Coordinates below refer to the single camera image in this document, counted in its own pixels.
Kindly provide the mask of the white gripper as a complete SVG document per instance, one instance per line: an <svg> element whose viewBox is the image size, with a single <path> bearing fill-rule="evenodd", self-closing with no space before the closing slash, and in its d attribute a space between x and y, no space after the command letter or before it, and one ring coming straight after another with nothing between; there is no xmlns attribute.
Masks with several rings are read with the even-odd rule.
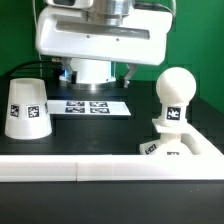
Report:
<svg viewBox="0 0 224 224"><path fill-rule="evenodd" d="M120 26L98 25L85 21L79 10L47 7L39 16L36 48L49 56L128 63L123 77L127 88L136 64L164 61L171 23L169 12L134 10ZM73 60L69 76L71 84L76 84Z"/></svg>

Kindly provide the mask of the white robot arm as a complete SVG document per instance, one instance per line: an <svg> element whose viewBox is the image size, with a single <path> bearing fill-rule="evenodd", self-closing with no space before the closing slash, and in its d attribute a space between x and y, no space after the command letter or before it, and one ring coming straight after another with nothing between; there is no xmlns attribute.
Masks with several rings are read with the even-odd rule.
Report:
<svg viewBox="0 0 224 224"><path fill-rule="evenodd" d="M169 7L137 0L44 1L36 48L61 61L61 85L90 90L111 86L116 64L122 62L128 68L123 78L127 86L139 64L164 61L176 0Z"/></svg>

